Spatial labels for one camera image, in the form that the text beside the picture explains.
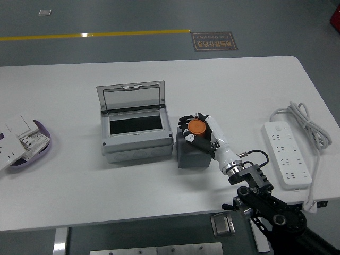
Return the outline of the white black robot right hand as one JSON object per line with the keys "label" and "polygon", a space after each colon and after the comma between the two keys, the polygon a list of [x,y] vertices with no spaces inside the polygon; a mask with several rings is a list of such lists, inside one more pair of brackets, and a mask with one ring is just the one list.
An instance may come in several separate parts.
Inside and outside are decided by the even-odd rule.
{"label": "white black robot right hand", "polygon": [[[194,134],[194,132],[189,129],[189,123],[196,120],[203,122],[206,130],[208,130],[210,134],[209,139]],[[186,115],[179,118],[178,125],[182,130],[185,142],[209,154],[212,159],[218,161],[219,169],[225,175],[233,167],[241,165],[240,157],[231,150],[223,130],[212,116],[197,112],[193,115]]]}

